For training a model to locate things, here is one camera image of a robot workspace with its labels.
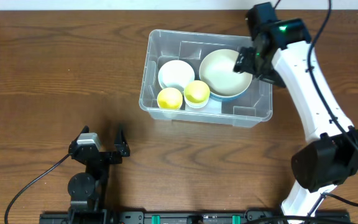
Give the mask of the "beige large bowl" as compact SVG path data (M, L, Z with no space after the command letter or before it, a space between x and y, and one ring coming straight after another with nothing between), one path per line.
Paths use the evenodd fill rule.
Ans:
M242 91L252 75L233 71L239 53L231 49L219 49L211 52L202 60L199 76L208 86L211 85L217 94L223 96L235 95Z

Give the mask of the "clear plastic storage bin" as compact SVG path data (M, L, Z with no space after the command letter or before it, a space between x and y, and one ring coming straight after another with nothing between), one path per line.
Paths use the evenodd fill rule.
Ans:
M201 62L211 52L219 49L238 51L241 47L251 45L251 38L247 36L153 30L149 35L139 106L153 119L228 124L243 128L268 121L273 115L273 86L258 80L252 80L249 89L241 97L221 101L221 114L185 111L186 104L183 104L176 118L167 119L163 115L164 109L157 104L157 95L162 89L158 83L158 71L163 64L182 60L191 65L196 73L195 78L199 79Z

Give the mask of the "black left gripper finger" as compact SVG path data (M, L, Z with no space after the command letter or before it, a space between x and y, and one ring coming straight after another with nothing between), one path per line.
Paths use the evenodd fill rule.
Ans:
M124 136L124 130L121 125L118 127L116 138L114 140L114 146L116 151L121 155L121 157L130 156L130 148Z
M79 139L80 135L81 134L84 134L84 133L89 133L89 127L88 126L84 126L84 128L81 130L81 132L79 133L79 135L77 135L77 137L72 140L72 142L70 143L69 147L68 147L68 153L75 153L76 152L76 149L77 149L77 140Z

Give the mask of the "light blue cup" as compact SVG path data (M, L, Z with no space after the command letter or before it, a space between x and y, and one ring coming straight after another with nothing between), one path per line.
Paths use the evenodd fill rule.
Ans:
M192 101L190 101L188 98L185 98L185 102L186 105L189 106L190 108L203 108L204 106L206 106L208 104L209 98L207 98L206 100L202 101L201 103L194 103Z

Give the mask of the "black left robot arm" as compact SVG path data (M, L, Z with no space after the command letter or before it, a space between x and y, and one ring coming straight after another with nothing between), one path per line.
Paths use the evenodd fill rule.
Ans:
M117 223L114 212L104 207L111 165L122 163L130 156L122 126L114 140L113 150L103 152L96 133L85 126L70 143L68 152L73 160L85 165L84 172L74 175L68 183L71 197L68 223Z

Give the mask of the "white small bowl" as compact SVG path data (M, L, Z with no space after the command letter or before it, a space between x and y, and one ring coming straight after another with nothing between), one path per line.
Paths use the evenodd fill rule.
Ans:
M195 71L182 60L171 60L158 71L158 83L162 89L176 88L184 92L185 87L195 80Z

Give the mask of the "yellow cup front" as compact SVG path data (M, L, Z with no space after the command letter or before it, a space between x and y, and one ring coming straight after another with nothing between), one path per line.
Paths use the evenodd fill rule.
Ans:
M157 96L157 104L162 109L178 110L183 104L182 93L176 88L164 88Z

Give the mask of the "yellow cup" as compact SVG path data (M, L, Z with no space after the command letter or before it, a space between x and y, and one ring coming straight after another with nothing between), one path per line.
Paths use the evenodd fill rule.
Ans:
M164 88L157 96L157 104L162 109L178 110L183 104L182 93L176 88Z
M202 104L209 99L210 89L205 82L195 80L185 87L184 96L190 103Z

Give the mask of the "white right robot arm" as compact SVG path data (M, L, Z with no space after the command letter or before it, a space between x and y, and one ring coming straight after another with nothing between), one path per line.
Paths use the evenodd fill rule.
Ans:
M280 206L282 220L316 221L323 200L358 171L358 129L332 94L314 52L317 38L301 19L278 19L269 2L246 18L253 45L241 48L234 71L286 88L305 133L306 147L291 159L295 183Z

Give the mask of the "white cup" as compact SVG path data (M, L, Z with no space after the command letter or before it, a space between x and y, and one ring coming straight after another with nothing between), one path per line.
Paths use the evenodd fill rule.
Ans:
M163 115L167 119L174 119L178 115L177 112L178 112L178 110L164 109Z

